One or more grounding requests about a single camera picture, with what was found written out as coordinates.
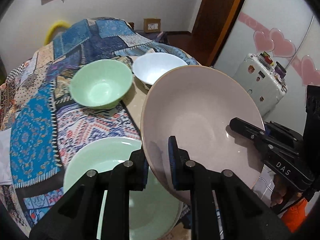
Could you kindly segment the orange sleeve forearm right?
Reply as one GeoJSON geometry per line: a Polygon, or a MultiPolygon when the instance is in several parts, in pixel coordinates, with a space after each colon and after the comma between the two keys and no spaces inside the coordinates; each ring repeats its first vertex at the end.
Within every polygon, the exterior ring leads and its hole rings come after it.
{"type": "Polygon", "coordinates": [[[281,217],[281,221],[287,226],[291,233],[299,229],[306,219],[305,208],[308,201],[303,198],[297,204],[287,209],[281,217]]]}

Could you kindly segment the person's right hand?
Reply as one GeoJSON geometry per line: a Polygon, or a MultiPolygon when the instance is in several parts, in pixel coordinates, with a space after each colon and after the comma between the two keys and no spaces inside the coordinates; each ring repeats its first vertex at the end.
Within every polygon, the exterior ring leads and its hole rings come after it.
{"type": "Polygon", "coordinates": [[[287,192],[287,183],[280,175],[274,175],[273,183],[274,188],[271,194],[271,207],[281,204],[287,192]]]}

